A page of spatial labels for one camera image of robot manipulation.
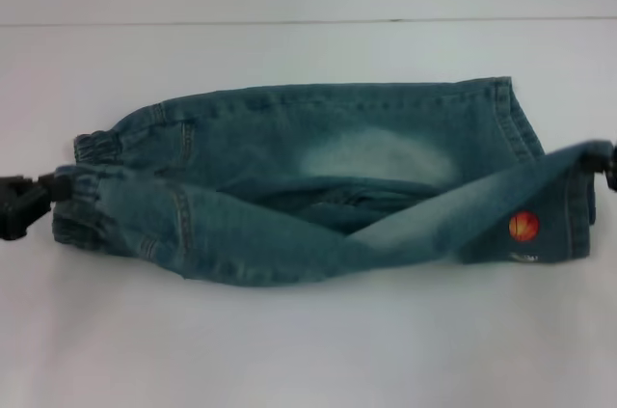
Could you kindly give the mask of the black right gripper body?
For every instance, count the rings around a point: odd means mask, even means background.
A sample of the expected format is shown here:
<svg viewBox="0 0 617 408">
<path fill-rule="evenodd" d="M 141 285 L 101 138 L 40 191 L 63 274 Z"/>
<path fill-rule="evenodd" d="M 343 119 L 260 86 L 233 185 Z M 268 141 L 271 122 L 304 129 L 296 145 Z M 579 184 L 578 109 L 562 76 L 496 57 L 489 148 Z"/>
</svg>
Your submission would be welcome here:
<svg viewBox="0 0 617 408">
<path fill-rule="evenodd" d="M 617 147 L 613 148 L 610 156 L 604 163 L 604 175 L 609 189 L 617 191 Z"/>
</svg>

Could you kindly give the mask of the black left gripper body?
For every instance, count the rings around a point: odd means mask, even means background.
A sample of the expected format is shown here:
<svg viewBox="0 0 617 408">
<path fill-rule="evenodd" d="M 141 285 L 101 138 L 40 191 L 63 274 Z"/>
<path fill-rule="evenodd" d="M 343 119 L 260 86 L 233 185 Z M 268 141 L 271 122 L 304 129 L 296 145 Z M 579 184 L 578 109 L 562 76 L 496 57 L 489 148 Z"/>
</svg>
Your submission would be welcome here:
<svg viewBox="0 0 617 408">
<path fill-rule="evenodd" d="M 51 209 L 47 189 L 26 177 L 1 178 L 1 239 L 14 241 Z"/>
</svg>

